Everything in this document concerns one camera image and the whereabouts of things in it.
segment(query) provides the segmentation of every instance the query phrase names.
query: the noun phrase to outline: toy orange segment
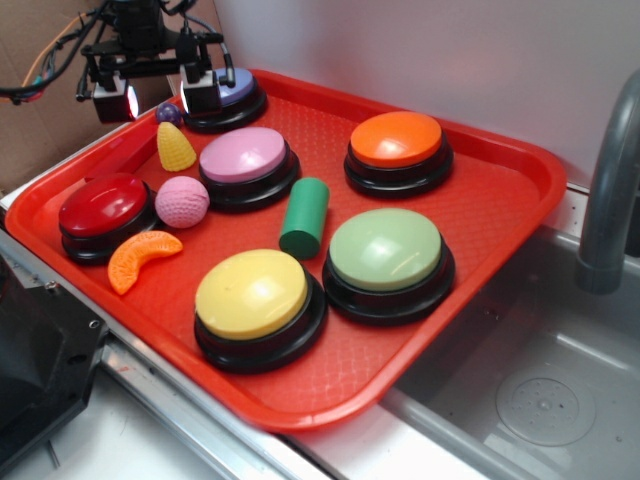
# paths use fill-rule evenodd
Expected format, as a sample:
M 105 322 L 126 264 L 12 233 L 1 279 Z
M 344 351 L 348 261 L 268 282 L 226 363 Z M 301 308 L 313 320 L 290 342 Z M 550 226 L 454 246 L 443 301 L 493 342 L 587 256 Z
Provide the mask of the toy orange segment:
M 140 269 L 149 261 L 182 251 L 182 242 L 170 233 L 150 230 L 138 233 L 120 245 L 107 267 L 113 289 L 124 295 L 137 282 Z

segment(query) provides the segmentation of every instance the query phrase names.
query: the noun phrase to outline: yellow corn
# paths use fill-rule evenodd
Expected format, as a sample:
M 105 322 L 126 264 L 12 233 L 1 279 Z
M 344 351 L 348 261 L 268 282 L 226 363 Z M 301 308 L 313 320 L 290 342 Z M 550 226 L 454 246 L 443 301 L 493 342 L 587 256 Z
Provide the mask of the yellow corn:
M 169 172 L 189 168 L 197 158 L 187 137 L 170 122 L 158 126 L 158 155 L 162 168 Z

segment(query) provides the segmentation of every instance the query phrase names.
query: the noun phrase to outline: purple ball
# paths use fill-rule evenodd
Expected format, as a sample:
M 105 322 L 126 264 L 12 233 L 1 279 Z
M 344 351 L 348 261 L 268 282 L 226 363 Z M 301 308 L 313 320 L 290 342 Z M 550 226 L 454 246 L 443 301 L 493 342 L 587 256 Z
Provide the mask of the purple ball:
M 177 105 L 164 102 L 156 108 L 156 120 L 158 123 L 171 122 L 176 127 L 179 127 L 182 124 L 182 112 Z

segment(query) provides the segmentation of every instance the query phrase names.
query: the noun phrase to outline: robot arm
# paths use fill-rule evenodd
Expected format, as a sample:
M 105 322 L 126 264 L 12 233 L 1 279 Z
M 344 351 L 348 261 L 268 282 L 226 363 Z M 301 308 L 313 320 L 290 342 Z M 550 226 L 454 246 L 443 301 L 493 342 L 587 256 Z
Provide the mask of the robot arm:
M 101 23 L 95 41 L 80 50 L 86 66 L 78 83 L 76 99 L 93 99 L 103 122 L 133 119 L 131 115 L 124 118 L 117 108 L 111 108 L 108 114 L 100 114 L 101 104 L 127 95 L 129 79 L 178 73 L 182 77 L 185 107 L 190 115 L 214 113 L 220 109 L 220 85 L 233 87 L 235 73 L 223 36 L 187 13 L 195 3 L 196 0 L 180 0 L 168 8 L 163 0 L 104 0 L 100 7 L 87 15 L 88 22 L 83 23 L 75 35 L 66 36 L 65 41 L 73 37 L 76 42 L 58 70 L 49 70 L 46 78 L 40 78 L 32 85 L 0 88 L 0 96 L 10 98 L 14 104 L 33 99 L 63 73 L 89 32 Z M 179 32 L 165 27 L 163 12 L 184 18 Z M 192 31 L 190 21 L 206 27 L 207 31 Z M 111 26 L 117 35 L 102 41 L 107 26 Z M 226 72 L 220 78 L 212 69 L 207 51 L 210 44 L 219 44 L 224 53 Z M 60 40 L 56 46 L 62 48 Z M 173 52 L 173 55 L 167 55 L 167 52 Z M 88 79 L 95 84 L 93 92 L 87 88 Z

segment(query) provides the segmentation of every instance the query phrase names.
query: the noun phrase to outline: stainless steel sink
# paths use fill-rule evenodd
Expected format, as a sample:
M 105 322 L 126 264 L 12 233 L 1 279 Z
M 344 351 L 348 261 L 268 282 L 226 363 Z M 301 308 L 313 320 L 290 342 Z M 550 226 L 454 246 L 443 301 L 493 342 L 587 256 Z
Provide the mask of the stainless steel sink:
M 490 478 L 640 478 L 640 263 L 596 296 L 576 250 L 539 229 L 383 406 Z

